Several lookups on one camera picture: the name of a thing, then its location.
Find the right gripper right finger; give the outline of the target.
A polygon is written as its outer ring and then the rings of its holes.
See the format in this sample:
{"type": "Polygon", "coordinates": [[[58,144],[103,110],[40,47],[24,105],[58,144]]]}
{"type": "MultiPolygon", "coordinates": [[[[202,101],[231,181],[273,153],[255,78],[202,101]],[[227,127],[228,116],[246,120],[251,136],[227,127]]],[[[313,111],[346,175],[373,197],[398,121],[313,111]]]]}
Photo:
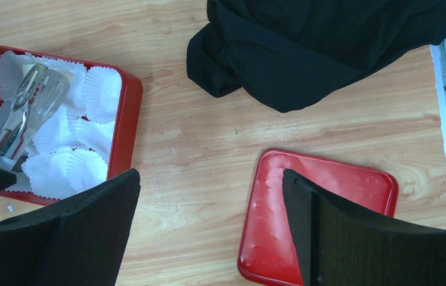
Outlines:
{"type": "Polygon", "coordinates": [[[446,285],[446,229],[374,212],[292,169],[282,190],[305,285],[446,285]]]}

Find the white chocolate piece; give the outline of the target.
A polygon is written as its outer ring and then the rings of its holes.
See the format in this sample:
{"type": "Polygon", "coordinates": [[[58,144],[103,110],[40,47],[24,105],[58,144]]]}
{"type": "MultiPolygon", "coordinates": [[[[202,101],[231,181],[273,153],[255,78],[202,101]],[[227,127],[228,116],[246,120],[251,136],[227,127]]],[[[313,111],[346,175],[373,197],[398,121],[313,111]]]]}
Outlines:
{"type": "MultiPolygon", "coordinates": [[[[33,63],[32,64],[23,64],[23,65],[21,65],[21,70],[22,70],[23,76],[27,75],[27,73],[30,71],[30,69],[34,65],[35,64],[33,64],[33,63]]],[[[69,71],[67,71],[65,69],[61,69],[59,67],[47,67],[47,68],[48,68],[48,70],[54,70],[56,72],[61,73],[69,81],[69,83],[72,83],[73,77],[74,77],[73,73],[71,73],[71,72],[69,72],[69,71]]]]}

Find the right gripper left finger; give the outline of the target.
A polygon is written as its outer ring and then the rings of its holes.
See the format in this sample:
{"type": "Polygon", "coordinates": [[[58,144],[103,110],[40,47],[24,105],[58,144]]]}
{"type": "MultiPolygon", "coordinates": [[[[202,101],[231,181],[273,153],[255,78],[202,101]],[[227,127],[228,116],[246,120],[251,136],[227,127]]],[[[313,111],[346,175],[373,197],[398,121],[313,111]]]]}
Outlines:
{"type": "Polygon", "coordinates": [[[114,285],[140,195],[129,169],[0,221],[0,285],[114,285]]]}

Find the metal tongs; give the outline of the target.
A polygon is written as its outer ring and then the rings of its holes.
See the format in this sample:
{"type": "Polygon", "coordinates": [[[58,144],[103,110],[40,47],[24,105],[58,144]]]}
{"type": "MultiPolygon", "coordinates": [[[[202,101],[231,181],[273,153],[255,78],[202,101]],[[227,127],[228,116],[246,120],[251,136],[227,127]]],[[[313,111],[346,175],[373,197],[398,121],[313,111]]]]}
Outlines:
{"type": "Polygon", "coordinates": [[[18,86],[0,127],[0,169],[14,173],[17,182],[23,183],[26,177],[14,168],[34,135],[61,106],[69,89],[70,83],[61,73],[48,70],[43,64],[35,64],[18,86]]]}

